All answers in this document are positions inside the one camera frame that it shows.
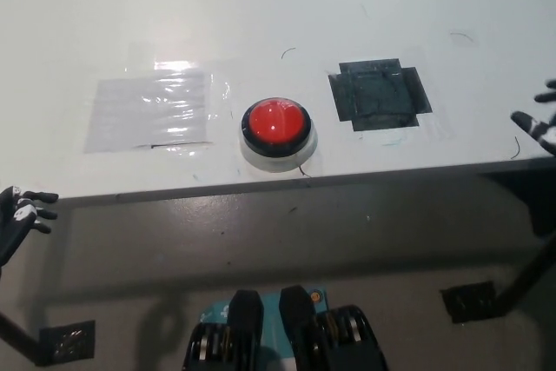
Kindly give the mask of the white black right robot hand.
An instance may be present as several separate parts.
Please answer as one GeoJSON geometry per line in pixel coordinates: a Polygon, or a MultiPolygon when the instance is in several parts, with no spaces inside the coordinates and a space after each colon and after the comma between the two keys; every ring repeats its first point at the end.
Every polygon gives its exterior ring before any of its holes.
{"type": "MultiPolygon", "coordinates": [[[[536,103],[555,102],[555,79],[545,83],[546,91],[534,96],[536,103]]],[[[542,149],[555,156],[555,115],[547,122],[535,119],[529,114],[516,110],[511,114],[511,120],[526,132],[542,149]]]]}

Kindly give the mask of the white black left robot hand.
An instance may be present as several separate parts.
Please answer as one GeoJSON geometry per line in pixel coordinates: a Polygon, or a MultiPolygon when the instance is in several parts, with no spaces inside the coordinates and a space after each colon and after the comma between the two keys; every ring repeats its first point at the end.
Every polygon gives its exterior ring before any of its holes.
{"type": "Polygon", "coordinates": [[[1,192],[1,267],[16,253],[31,230],[50,234],[51,227],[43,222],[55,221],[57,213],[37,204],[54,204],[59,195],[24,190],[10,186],[1,192]]]}

